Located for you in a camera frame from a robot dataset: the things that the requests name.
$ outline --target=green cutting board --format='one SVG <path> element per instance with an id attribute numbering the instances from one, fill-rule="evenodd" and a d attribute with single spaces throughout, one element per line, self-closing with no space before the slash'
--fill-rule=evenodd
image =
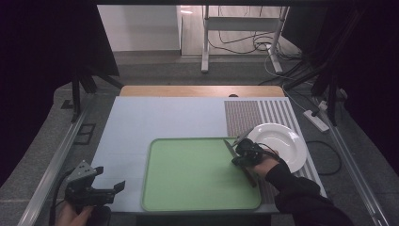
<path id="1" fill-rule="evenodd" d="M 160 138 L 152 142 L 142 196 L 147 211 L 254 209 L 261 203 L 232 162 L 223 139 Z"/>

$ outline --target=white plate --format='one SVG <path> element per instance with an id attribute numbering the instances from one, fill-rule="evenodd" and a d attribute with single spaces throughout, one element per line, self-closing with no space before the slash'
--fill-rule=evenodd
<path id="1" fill-rule="evenodd" d="M 261 124 L 256 126 L 247 137 L 253 142 L 263 143 L 278 151 L 279 156 L 285 160 L 291 172 L 298 171 L 306 162 L 308 152 L 305 141 L 284 125 Z"/>

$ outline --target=human hand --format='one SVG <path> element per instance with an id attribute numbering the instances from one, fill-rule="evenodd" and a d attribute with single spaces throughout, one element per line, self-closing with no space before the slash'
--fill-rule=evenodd
<path id="1" fill-rule="evenodd" d="M 249 168 L 250 170 L 256 172 L 260 177 L 264 178 L 266 174 L 274 168 L 279 163 L 278 160 L 273 158 L 268 154 L 264 154 L 262 156 L 262 162 L 256 166 Z"/>
<path id="2" fill-rule="evenodd" d="M 69 202 L 64 202 L 59 212 L 56 226 L 85 226 L 93 208 L 93 206 L 85 206 L 78 215 Z"/>

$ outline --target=floor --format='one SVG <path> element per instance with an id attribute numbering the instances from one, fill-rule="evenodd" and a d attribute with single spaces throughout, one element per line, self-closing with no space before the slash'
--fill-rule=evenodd
<path id="1" fill-rule="evenodd" d="M 264 80 L 276 77 L 269 62 L 265 62 L 265 51 L 255 51 L 250 54 L 237 55 L 235 53 L 210 48 L 211 63 L 210 71 L 207 74 L 200 72 L 200 59 L 202 36 L 192 31 L 202 29 L 202 7 L 188 7 L 182 10 L 192 11 L 193 13 L 184 14 L 183 46 L 182 56 L 174 53 L 115 53 L 120 77 L 117 78 L 126 85 L 258 85 Z M 218 7 L 210 8 L 210 15 L 217 15 L 217 12 L 224 16 L 259 16 L 261 8 L 255 7 Z M 262 16 L 278 16 L 279 8 L 262 9 Z M 223 41 L 239 40 L 253 36 L 252 32 L 221 32 L 219 37 L 217 31 L 210 33 L 210 43 L 214 46 L 233 50 L 234 52 L 249 52 L 253 50 L 253 39 L 235 41 L 224 44 Z M 285 54 L 295 55 L 298 49 L 285 39 L 280 40 L 281 50 Z M 294 67 L 295 63 L 282 61 L 282 67 L 288 71 Z M 90 159 L 96 150 L 96 142 L 101 138 L 101 130 L 104 129 L 107 114 L 112 107 L 113 100 L 118 95 L 118 90 L 110 87 L 101 79 L 96 79 L 96 83 L 102 89 L 96 93 L 100 99 L 96 99 L 94 104 L 101 111 L 92 112 L 85 123 L 97 123 L 98 130 L 92 138 L 92 145 L 79 146 L 73 145 L 70 155 L 76 159 Z M 71 99 L 71 87 L 69 85 L 58 89 L 55 93 L 55 105 L 49 114 L 48 120 L 43 125 L 38 137 L 32 143 L 25 158 L 20 163 L 20 174 L 13 174 L 0 189 L 0 210 L 4 213 L 0 217 L 2 225 L 16 225 L 30 197 L 35 191 L 41 175 L 46 170 L 46 166 L 51 161 L 52 154 L 57 149 L 59 143 L 67 133 L 70 126 L 72 115 L 71 109 L 63 109 L 65 100 Z M 321 134 L 306 119 L 301 118 L 303 109 L 301 106 L 311 107 L 309 98 L 309 86 L 300 87 L 289 92 L 293 97 L 292 105 L 298 117 L 301 130 L 307 140 L 331 141 L 331 134 Z M 345 137 L 346 145 L 351 155 L 356 159 L 357 167 L 362 172 L 367 185 L 373 190 L 377 201 L 380 203 L 385 216 L 391 225 L 399 225 L 399 178 L 392 171 L 386 160 L 378 152 L 361 129 L 353 122 L 345 112 L 342 103 L 337 109 L 337 120 L 339 129 Z M 310 152 L 313 156 L 316 168 L 322 172 L 329 172 L 336 169 L 336 156 L 329 151 L 328 147 L 320 148 L 317 144 L 309 144 Z M 64 166 L 75 166 L 74 162 L 68 162 Z M 323 176 L 322 182 L 327 190 L 328 196 L 334 200 L 335 204 L 350 214 L 351 218 L 358 225 L 378 225 L 370 218 L 370 208 L 365 204 L 365 197 L 359 194 L 359 187 L 353 183 L 353 177 L 348 173 L 348 166 L 343 166 L 339 173 L 332 176 Z M 44 206 L 36 225 L 47 223 L 46 211 Z M 113 216 L 111 225 L 127 225 L 129 220 L 139 222 L 135 216 L 126 216 L 116 213 Z M 293 225 L 292 221 L 287 220 L 287 216 L 273 216 L 273 225 Z"/>

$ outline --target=white wall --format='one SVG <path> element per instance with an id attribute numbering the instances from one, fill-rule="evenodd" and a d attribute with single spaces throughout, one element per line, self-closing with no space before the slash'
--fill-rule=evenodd
<path id="1" fill-rule="evenodd" d="M 180 50 L 179 6 L 98 6 L 113 51 Z"/>

